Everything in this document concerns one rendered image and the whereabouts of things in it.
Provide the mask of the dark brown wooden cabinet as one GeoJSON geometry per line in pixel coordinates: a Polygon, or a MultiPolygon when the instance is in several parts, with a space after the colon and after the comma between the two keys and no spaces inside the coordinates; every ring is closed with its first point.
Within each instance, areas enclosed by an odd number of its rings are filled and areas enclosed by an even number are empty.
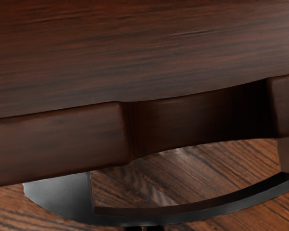
{"type": "Polygon", "coordinates": [[[150,227],[289,191],[289,0],[0,0],[0,187],[92,225],[150,227]],[[281,172],[158,208],[95,204],[90,172],[275,138],[281,172]]]}

